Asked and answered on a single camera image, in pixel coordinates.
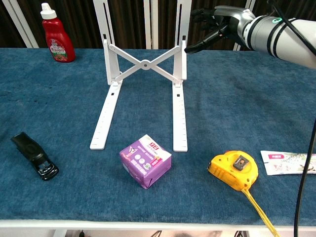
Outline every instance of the yellow tape measure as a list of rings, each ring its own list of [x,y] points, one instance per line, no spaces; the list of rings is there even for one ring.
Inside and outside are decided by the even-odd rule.
[[[218,155],[210,162],[208,171],[233,189],[242,191],[257,210],[271,233],[276,237],[280,237],[270,220],[249,192],[251,185],[258,177],[257,164],[250,155],[242,151],[229,151],[223,155]]]

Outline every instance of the dark curtain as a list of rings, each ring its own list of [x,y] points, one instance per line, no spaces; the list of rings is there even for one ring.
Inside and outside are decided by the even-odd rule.
[[[40,47],[47,47],[41,25],[41,3],[44,0],[18,0],[29,26]],[[92,0],[45,0],[64,23],[76,48],[101,48],[101,37]],[[287,17],[316,20],[316,0],[278,0]],[[192,0],[192,9],[214,8],[217,5],[244,7],[246,0]],[[159,48],[172,48],[175,38],[177,0],[158,0]],[[120,48],[146,48],[143,0],[109,0],[116,45]],[[2,1],[0,1],[0,46],[25,47]],[[271,13],[266,0],[256,0],[256,16]],[[203,39],[208,31],[202,24],[190,22],[188,44]],[[234,42],[222,39],[209,49],[232,50]]]

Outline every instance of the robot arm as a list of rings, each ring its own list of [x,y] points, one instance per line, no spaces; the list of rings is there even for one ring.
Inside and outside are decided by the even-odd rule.
[[[212,30],[202,41],[185,49],[188,54],[206,49],[221,38],[233,39],[252,50],[316,69],[316,56],[287,27],[282,18],[255,17],[249,9],[217,6],[214,10],[191,12],[193,22],[206,22]],[[316,47],[316,22],[292,18],[289,20]]]

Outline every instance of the tissue box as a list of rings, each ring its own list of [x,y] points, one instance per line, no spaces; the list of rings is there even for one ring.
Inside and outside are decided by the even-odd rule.
[[[149,188],[171,168],[171,154],[145,135],[119,153],[126,171],[144,188]]]

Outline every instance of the table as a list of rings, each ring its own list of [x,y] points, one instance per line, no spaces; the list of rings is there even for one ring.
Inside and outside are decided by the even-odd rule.
[[[164,50],[128,50],[153,59]],[[89,144],[109,86],[102,49],[76,49],[72,63],[47,49],[0,49],[0,219],[263,225],[241,193],[211,176],[227,150],[251,154],[250,192],[274,225],[292,226],[300,175],[267,176],[260,150],[306,153],[315,119],[315,70],[258,52],[188,56],[187,153],[172,151],[171,82],[149,70],[124,80],[105,150]],[[130,63],[119,59],[121,71]],[[172,59],[160,64],[172,69]],[[42,181],[10,138],[25,131],[60,168]],[[149,134],[173,155],[150,189],[124,170],[119,151]],[[316,176],[308,175],[300,225],[315,226]]]

